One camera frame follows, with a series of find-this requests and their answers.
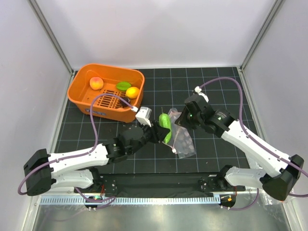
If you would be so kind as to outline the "long green toy vegetable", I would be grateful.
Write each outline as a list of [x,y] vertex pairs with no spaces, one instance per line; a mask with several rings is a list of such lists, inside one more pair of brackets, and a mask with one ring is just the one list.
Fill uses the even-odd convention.
[[169,129],[168,134],[164,138],[164,143],[168,144],[172,138],[172,126],[171,126],[171,120],[170,120],[169,115],[164,113],[163,110],[159,116],[159,125],[163,128]]

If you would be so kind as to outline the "pink dotted zip bag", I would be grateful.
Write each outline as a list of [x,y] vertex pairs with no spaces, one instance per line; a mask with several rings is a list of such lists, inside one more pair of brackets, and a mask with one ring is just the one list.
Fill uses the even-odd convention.
[[171,137],[167,145],[171,148],[174,154],[177,154],[179,158],[186,158],[195,155],[193,140],[184,127],[175,124],[175,121],[180,117],[181,113],[176,108],[171,108],[167,114],[171,123]]

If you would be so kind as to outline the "yellow orange toy fruit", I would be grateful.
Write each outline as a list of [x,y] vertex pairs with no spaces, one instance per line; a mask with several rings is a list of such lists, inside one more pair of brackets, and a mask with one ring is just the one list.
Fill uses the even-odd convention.
[[129,99],[136,99],[140,93],[140,89],[137,87],[130,87],[126,90],[126,97]]

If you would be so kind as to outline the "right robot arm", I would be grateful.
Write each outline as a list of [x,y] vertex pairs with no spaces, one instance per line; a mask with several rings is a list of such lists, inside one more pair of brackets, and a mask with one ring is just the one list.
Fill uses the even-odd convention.
[[176,125],[187,129],[201,127],[205,132],[233,144],[261,166],[260,169],[225,166],[217,178],[217,186],[221,190],[248,186],[263,189],[279,201],[290,195],[301,175],[302,157],[297,154],[290,156],[272,147],[226,109],[214,110],[204,94],[194,94],[184,104]]

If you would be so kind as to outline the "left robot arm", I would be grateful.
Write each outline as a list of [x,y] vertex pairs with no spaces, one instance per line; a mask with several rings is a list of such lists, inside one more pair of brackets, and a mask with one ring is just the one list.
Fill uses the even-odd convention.
[[37,150],[24,164],[25,177],[18,193],[36,196],[65,187],[98,192],[102,181],[91,168],[125,161],[147,143],[162,142],[169,133],[170,128],[153,121],[149,125],[132,126],[116,138],[95,142],[87,149],[51,154],[46,149]]

